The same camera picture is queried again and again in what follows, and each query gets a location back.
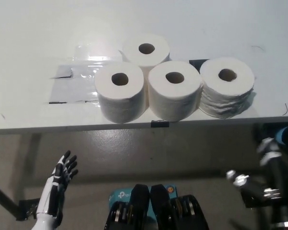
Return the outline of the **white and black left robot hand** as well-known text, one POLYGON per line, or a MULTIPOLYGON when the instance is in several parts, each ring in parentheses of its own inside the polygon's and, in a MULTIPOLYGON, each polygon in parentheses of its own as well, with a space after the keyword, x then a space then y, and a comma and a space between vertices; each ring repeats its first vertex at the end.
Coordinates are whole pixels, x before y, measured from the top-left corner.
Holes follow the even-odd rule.
POLYGON ((77 156, 70 156, 68 150, 57 162, 51 176, 47 179, 44 186, 37 214, 47 214, 54 218, 59 226, 63 218, 63 206, 65 201, 65 192, 72 178, 78 173, 77 156))

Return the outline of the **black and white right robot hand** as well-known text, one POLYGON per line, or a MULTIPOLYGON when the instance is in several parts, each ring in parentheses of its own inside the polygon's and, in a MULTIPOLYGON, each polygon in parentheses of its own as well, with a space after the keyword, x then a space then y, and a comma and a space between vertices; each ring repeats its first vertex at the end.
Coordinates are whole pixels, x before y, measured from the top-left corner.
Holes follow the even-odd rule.
POLYGON ((282 153, 279 145, 273 138, 262 140, 257 148, 260 156, 260 166, 264 168, 264 175, 268 187, 264 188, 249 175, 239 174, 235 170, 226 172, 226 179, 237 189, 260 201, 279 199, 286 192, 282 167, 282 153))

